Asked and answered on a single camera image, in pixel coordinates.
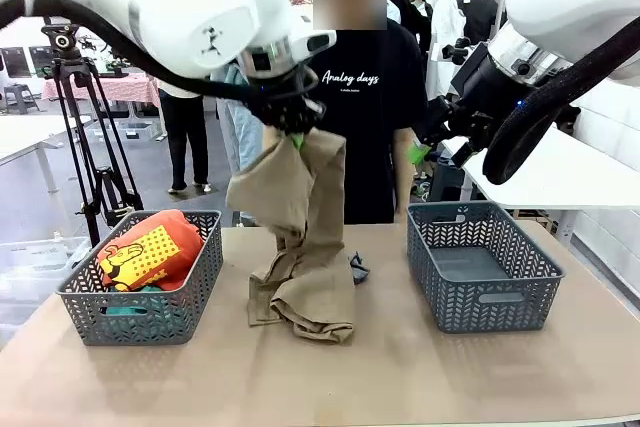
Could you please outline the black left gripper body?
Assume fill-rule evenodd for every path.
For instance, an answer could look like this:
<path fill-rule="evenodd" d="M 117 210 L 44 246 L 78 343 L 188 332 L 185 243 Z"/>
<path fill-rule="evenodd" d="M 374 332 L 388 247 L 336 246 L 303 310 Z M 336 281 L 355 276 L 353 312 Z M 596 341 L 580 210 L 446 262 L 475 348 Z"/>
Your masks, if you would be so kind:
<path fill-rule="evenodd" d="M 289 134 L 307 134 L 320 123 L 326 106 L 305 95 L 284 99 L 253 100 L 247 108 L 265 126 Z"/>

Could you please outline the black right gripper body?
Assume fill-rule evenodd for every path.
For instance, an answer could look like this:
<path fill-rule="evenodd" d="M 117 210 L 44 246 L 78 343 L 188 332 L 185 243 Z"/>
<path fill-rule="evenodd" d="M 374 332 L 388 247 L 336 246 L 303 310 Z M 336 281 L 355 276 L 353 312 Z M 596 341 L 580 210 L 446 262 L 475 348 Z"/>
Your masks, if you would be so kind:
<path fill-rule="evenodd" d="M 421 120 L 421 143 L 435 146 L 443 140 L 466 137 L 473 151 L 481 151 L 491 143 L 496 132 L 496 119 L 474 108 L 460 106 L 438 96 L 427 103 Z"/>

